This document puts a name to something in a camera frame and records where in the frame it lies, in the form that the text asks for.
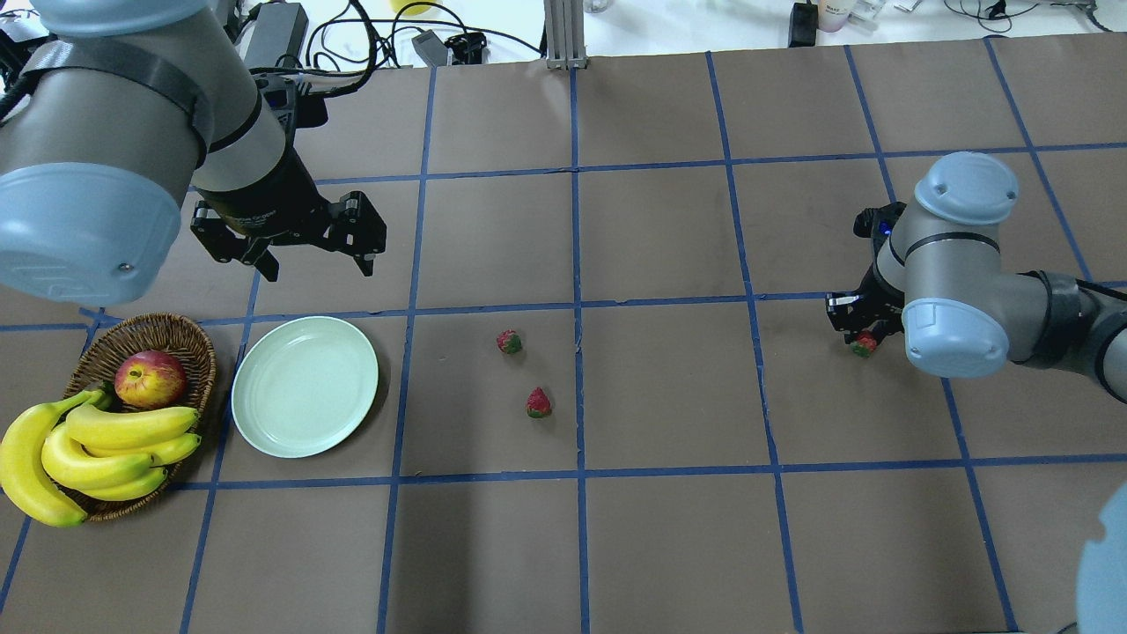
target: round plate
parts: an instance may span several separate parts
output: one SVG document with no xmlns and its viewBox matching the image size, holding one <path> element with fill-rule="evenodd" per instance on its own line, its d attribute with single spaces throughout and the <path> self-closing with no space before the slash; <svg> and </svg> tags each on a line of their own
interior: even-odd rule
<svg viewBox="0 0 1127 634">
<path fill-rule="evenodd" d="M 360 426 L 379 376 L 372 342 L 356 327 L 302 316 L 247 354 L 231 387 L 231 413 L 255 449 L 279 458 L 312 456 Z"/>
</svg>

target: strawberry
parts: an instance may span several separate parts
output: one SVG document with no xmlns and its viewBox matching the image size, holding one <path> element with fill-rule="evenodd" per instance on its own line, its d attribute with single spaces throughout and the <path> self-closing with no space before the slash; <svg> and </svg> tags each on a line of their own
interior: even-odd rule
<svg viewBox="0 0 1127 634">
<path fill-rule="evenodd" d="M 530 419 L 543 419 L 552 413 L 552 404 L 548 401 L 548 395 L 544 391 L 539 387 L 532 391 L 529 395 L 529 404 L 526 407 Z"/>
<path fill-rule="evenodd" d="M 516 331 L 505 331 L 497 336 L 497 349 L 505 355 L 516 355 L 522 348 L 524 347 L 521 345 L 521 336 L 517 336 Z"/>
</svg>

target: fruit basket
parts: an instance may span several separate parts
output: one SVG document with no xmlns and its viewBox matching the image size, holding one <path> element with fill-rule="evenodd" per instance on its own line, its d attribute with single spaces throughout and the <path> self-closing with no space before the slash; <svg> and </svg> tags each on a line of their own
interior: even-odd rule
<svg viewBox="0 0 1127 634">
<path fill-rule="evenodd" d="M 207 407 L 215 385 L 215 349 L 203 329 L 180 314 L 152 312 L 141 314 L 113 327 L 79 359 L 64 396 L 78 394 L 91 383 L 110 382 L 117 368 L 131 356 L 143 350 L 160 350 L 171 355 L 184 367 L 188 386 L 177 405 L 195 408 L 199 422 L 189 431 L 206 437 Z M 122 412 L 136 411 L 121 404 Z M 168 466 L 168 479 L 156 491 L 126 502 L 95 500 L 78 491 L 61 488 L 89 515 L 87 521 L 104 521 L 131 514 L 160 495 L 176 480 L 184 462 Z"/>
</svg>

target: banana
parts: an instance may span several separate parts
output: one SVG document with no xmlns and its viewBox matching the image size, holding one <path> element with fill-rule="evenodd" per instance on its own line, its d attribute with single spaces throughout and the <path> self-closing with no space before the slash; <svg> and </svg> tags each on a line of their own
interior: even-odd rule
<svg viewBox="0 0 1127 634">
<path fill-rule="evenodd" d="M 184 434 L 172 440 L 166 440 L 154 445 L 145 445 L 144 447 L 137 447 L 135 449 L 105 449 L 101 447 L 87 447 L 86 450 L 91 456 L 106 458 L 110 456 L 126 456 L 135 453 L 151 454 L 157 459 L 152 466 L 160 467 L 179 463 L 180 461 L 187 458 L 196 450 L 197 447 L 199 447 L 201 440 L 202 438 L 199 435 Z"/>
<path fill-rule="evenodd" d="M 141 474 L 140 477 L 133 479 L 125 484 L 107 486 L 105 489 L 79 489 L 79 491 L 96 500 L 104 500 L 106 502 L 125 502 L 126 500 L 144 498 L 153 491 L 157 491 L 157 488 L 159 488 L 167 477 L 168 470 L 152 467 Z"/>
<path fill-rule="evenodd" d="M 153 466 L 151 454 L 132 453 L 96 458 L 69 436 L 70 423 L 62 423 L 47 435 L 43 445 L 43 468 L 55 482 L 71 489 L 103 489 L 124 484 Z"/>
<path fill-rule="evenodd" d="M 198 414 L 193 408 L 165 408 L 115 414 L 81 405 L 66 417 L 70 437 L 87 447 L 133 449 L 171 440 L 188 431 Z"/>
<path fill-rule="evenodd" d="M 0 485 L 14 504 L 50 526 L 77 526 L 87 512 L 55 486 L 43 471 L 43 444 L 59 419 L 105 393 L 85 391 L 70 399 L 28 408 L 8 428 L 0 443 Z"/>
</svg>

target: metal post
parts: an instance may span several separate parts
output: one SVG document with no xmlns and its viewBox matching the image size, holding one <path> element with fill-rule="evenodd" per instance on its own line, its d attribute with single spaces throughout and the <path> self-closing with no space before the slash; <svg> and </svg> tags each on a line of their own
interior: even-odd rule
<svg viewBox="0 0 1127 634">
<path fill-rule="evenodd" d="M 548 68 L 587 68 L 583 43 L 583 0 L 544 0 Z"/>
</svg>

